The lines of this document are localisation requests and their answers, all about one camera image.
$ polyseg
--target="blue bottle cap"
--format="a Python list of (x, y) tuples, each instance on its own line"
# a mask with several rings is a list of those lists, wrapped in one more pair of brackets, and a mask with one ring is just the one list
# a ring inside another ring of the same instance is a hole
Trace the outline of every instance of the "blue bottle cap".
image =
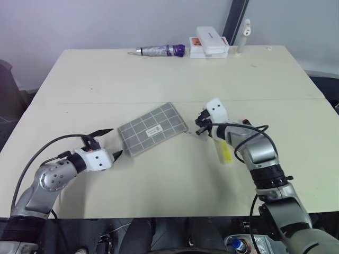
[(238, 238), (234, 239), (232, 242), (232, 246), (235, 249), (238, 249), (241, 245), (242, 245), (242, 242)]

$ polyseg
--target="robotic arm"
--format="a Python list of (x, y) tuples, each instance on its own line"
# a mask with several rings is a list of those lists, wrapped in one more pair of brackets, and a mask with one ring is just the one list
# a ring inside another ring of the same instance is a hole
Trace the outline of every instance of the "robotic arm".
[(32, 185), (11, 209), (11, 217), (0, 239), (0, 254), (37, 253), (38, 237), (61, 190), (83, 171), (112, 167), (122, 154), (122, 151), (109, 154), (94, 139), (111, 130), (83, 135), (84, 147), (75, 149), (74, 153), (66, 151), (57, 157), (60, 160), (56, 163), (43, 163), (39, 167)]
[(195, 123), (197, 134), (208, 131), (239, 151), (263, 205), (259, 207), (273, 240), (281, 240), (291, 254), (338, 253), (339, 241), (312, 229), (311, 219), (278, 160), (273, 141), (263, 131), (245, 124), (231, 124), (219, 99), (209, 101)]

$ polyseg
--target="yellow object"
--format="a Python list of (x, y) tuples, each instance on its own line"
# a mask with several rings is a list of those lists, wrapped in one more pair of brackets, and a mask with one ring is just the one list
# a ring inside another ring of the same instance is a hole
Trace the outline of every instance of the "yellow object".
[(232, 154), (229, 150), (229, 146), (226, 141), (217, 141), (215, 140), (215, 145), (218, 153), (219, 160), (222, 164), (227, 162), (232, 162)]

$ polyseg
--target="black chair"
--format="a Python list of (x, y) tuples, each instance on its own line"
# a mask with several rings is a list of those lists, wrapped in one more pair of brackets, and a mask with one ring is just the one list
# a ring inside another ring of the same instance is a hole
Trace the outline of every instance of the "black chair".
[(310, 77), (310, 79), (339, 114), (339, 79), (327, 77)]
[(0, 60), (0, 151), (28, 107), (11, 69), (8, 62)]

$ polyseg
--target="gray grid box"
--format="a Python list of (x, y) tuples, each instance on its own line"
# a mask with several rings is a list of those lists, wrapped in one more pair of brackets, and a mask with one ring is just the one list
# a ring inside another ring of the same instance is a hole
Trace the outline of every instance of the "gray grid box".
[(168, 102), (120, 126), (118, 133), (127, 152), (131, 156), (135, 156), (187, 130), (188, 127), (178, 111), (172, 103)]

